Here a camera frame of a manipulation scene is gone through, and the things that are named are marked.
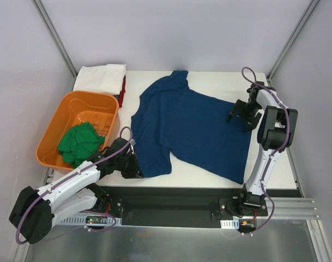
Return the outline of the blue t shirt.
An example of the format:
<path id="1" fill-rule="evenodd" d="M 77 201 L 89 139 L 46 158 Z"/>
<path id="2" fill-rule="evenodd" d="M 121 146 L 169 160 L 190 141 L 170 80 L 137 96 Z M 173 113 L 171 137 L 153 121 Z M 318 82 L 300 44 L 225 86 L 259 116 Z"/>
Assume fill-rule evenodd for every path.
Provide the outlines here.
<path id="1" fill-rule="evenodd" d="M 190 89 L 186 70 L 175 70 L 141 95 L 131 118 L 134 149 L 144 177 L 170 174 L 170 155 L 238 184 L 244 182 L 251 132 L 234 104 Z"/>

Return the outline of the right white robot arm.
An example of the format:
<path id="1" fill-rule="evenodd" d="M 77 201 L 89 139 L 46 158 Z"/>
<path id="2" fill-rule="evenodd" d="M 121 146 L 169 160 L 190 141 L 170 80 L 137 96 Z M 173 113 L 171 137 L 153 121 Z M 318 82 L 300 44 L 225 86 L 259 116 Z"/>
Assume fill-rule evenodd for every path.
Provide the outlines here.
<path id="1" fill-rule="evenodd" d="M 242 119 L 246 131 L 258 128 L 259 152 L 253 171 L 238 198 L 224 206 L 227 213 L 237 217 L 256 214 L 265 206 L 267 182 L 276 161 L 292 144 L 298 118 L 298 111 L 288 108 L 276 90 L 263 82 L 253 82 L 247 93 L 248 101 L 238 99 L 228 117 Z"/>

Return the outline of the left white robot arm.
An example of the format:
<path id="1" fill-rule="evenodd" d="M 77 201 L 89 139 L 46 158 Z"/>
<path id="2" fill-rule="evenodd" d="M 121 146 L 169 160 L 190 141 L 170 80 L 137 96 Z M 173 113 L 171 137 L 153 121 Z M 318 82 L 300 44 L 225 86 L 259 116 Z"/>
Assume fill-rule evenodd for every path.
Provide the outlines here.
<path id="1" fill-rule="evenodd" d="M 139 178 L 134 144 L 132 138 L 118 137 L 59 180 L 38 189 L 24 188 L 9 216 L 17 244 L 39 242 L 55 225 L 78 212 L 109 216 L 113 205 L 97 181 L 114 171 L 125 178 Z"/>

